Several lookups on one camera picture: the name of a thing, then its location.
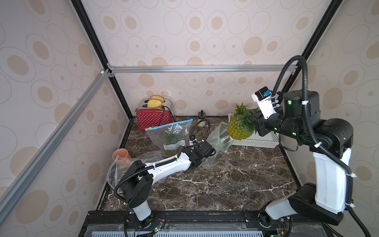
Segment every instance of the pineapple crown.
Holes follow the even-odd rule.
[[[163,141],[165,145],[175,144],[179,141],[179,137],[173,131],[166,129],[163,132]]]
[[[258,113],[260,111],[259,107],[256,109],[247,109],[243,103],[239,106],[236,106],[236,114],[240,120],[237,122],[241,126],[243,126],[245,129],[249,130],[251,133],[255,131],[254,124],[252,123],[252,120],[254,120],[252,117],[249,119],[249,115],[253,115],[255,113]]]

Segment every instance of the white plastic basket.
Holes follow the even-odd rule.
[[[233,113],[228,114],[229,122],[233,117]],[[247,139],[235,140],[232,145],[235,146],[255,146],[265,148],[275,148],[279,144],[279,137],[277,133],[270,132],[264,137],[261,137],[258,133],[253,133]]]

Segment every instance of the small bottle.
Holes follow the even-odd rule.
[[[200,111],[199,113],[197,113],[197,120],[202,120],[202,119],[205,119],[207,115],[205,114],[205,112],[202,110]],[[205,125],[205,121],[202,121],[201,123],[199,123],[199,127],[204,127]]]

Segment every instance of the orange cup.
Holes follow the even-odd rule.
[[[112,158],[115,160],[117,156],[119,156],[120,162],[122,161],[124,163],[127,163],[127,162],[130,162],[132,160],[132,157],[130,156],[128,150],[124,149],[124,148],[117,149],[113,153]]]

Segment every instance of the toaster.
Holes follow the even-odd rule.
[[[164,99],[161,107],[148,108],[147,102],[149,100],[150,99],[141,100],[138,108],[135,110],[139,130],[145,130],[149,127],[157,127],[174,122],[176,116],[174,111],[174,104],[171,101]]]

